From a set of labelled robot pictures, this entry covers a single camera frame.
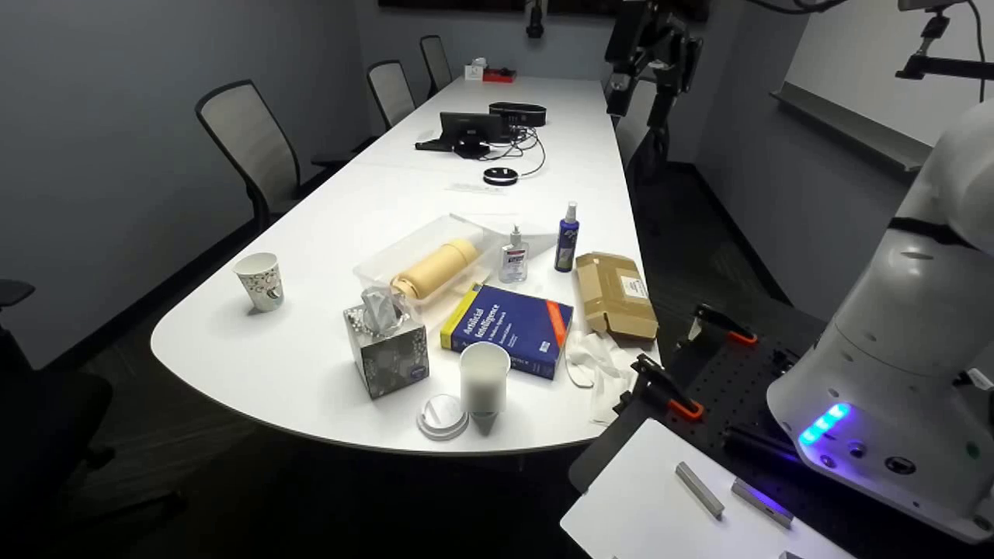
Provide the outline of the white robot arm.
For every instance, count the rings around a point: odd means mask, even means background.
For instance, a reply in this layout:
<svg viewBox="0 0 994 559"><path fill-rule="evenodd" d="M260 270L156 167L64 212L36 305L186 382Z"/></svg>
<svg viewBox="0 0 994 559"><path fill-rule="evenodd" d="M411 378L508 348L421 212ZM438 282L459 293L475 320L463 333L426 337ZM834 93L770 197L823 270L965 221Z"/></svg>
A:
<svg viewBox="0 0 994 559"><path fill-rule="evenodd" d="M800 460L962 543L994 535L994 104L942 129L871 263L768 411Z"/></svg>

